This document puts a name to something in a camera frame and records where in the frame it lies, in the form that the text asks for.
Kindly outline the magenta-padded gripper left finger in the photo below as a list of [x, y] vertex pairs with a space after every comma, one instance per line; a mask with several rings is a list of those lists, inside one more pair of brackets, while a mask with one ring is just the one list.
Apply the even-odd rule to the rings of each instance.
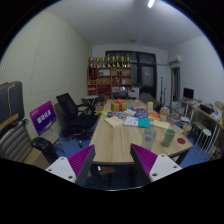
[[90, 145], [68, 158], [59, 157], [46, 171], [76, 185], [84, 186], [94, 157], [95, 146]]

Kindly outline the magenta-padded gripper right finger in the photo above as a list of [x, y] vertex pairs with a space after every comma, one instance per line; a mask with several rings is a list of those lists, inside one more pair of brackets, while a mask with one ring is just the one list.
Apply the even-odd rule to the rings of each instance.
[[167, 155], [157, 155], [136, 144], [131, 144], [130, 154], [143, 185], [181, 170], [181, 167]]

